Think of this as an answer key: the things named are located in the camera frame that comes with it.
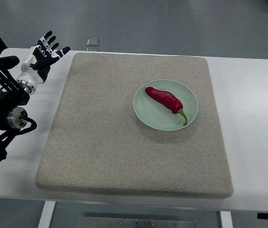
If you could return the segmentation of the black white robot left hand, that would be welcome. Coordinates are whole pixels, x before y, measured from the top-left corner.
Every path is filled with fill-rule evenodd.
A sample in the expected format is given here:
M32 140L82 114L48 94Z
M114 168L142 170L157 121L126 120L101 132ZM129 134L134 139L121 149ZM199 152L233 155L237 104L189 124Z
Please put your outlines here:
M29 49L21 64L18 82L36 88L46 81L51 65L58 62L70 51L70 47L58 49L59 43L56 43L55 40L56 36L53 35L52 31L49 31Z

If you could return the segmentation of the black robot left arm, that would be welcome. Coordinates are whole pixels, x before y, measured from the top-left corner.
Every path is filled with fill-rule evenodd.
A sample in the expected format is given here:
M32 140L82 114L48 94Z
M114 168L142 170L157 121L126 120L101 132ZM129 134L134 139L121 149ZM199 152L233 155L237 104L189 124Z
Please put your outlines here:
M0 57L0 162L7 158L6 148L16 136L37 127L22 108L28 103L29 94L9 73L18 63L16 56Z

